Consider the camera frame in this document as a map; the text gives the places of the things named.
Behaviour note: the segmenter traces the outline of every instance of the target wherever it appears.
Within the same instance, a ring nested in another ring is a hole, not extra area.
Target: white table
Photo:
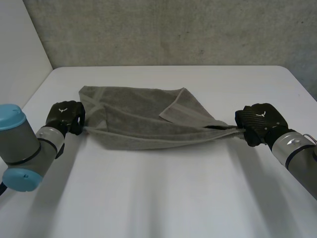
[[[36,131],[52,104],[84,85],[186,87],[217,119],[271,103],[291,128],[317,136],[317,102],[279,66],[67,67],[23,111]],[[0,165],[0,174],[6,169]],[[154,151],[110,151],[68,135],[34,192],[0,197],[1,238],[307,238],[317,202],[268,147],[239,139]]]

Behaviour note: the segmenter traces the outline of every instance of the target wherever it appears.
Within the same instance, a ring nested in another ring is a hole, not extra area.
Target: towel
[[[105,148],[161,149],[243,137],[214,119],[186,89],[84,86],[85,130]]]

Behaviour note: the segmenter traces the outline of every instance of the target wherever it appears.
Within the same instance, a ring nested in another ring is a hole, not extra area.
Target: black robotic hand
[[[54,127],[64,136],[67,132],[79,135],[83,131],[85,123],[85,109],[82,103],[64,101],[55,103],[46,119],[46,126]]]
[[[249,146],[261,143],[272,148],[281,135],[291,132],[283,116],[271,104],[254,104],[236,111],[235,120],[239,128],[244,128],[244,138]]]

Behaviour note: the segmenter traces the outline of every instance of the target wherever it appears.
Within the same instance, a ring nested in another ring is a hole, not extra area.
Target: white wall
[[[0,104],[23,107],[51,71],[22,0],[0,0]]]

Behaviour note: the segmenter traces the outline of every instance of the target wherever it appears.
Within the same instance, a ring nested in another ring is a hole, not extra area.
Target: light blue cap
[[[23,124],[25,114],[14,104],[0,105],[0,130],[9,130]]]
[[[33,191],[42,180],[43,177],[38,173],[22,168],[9,168],[4,171],[2,176],[5,186],[19,192]]]

